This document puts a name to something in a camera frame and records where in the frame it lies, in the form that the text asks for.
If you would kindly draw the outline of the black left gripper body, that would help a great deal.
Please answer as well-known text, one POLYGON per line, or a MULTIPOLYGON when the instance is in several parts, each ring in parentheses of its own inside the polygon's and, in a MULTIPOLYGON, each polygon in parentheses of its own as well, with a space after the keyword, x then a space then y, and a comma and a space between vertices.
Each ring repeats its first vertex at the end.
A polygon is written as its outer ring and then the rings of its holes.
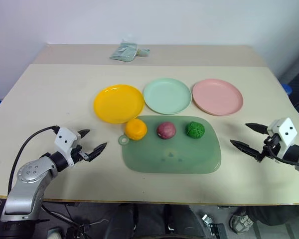
POLYGON ((82 151, 82 146, 79 144, 79 140, 75 140, 71 145, 70 156, 73 163, 76 164, 82 160, 91 162, 91 157, 82 151))

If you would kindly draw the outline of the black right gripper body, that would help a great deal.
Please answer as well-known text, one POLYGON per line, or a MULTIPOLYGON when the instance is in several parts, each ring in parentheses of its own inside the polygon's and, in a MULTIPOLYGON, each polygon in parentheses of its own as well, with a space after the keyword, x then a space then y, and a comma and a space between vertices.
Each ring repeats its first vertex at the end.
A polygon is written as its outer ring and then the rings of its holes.
POLYGON ((272 136, 268 136, 264 140, 264 146, 261 155, 271 159, 280 159, 278 157, 278 153, 281 149, 280 141, 281 138, 277 133, 273 134, 272 136))

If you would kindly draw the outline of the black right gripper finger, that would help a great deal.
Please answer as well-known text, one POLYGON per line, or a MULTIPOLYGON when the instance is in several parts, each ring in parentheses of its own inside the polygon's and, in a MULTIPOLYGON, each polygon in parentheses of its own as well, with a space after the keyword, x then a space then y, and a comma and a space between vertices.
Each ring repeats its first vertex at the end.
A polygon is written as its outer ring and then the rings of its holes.
POLYGON ((268 135, 268 127, 263 125, 263 124, 258 124, 258 123, 246 123, 245 126, 249 127, 250 129, 252 129, 255 132, 258 132, 260 134, 266 134, 268 135))
POLYGON ((254 158, 255 160, 257 160, 258 162, 261 162, 263 160, 263 157, 261 155, 261 153, 253 148, 251 148, 249 145, 240 142, 240 141, 236 141, 236 140, 230 140, 230 142, 241 152, 251 156, 252 158, 254 158))

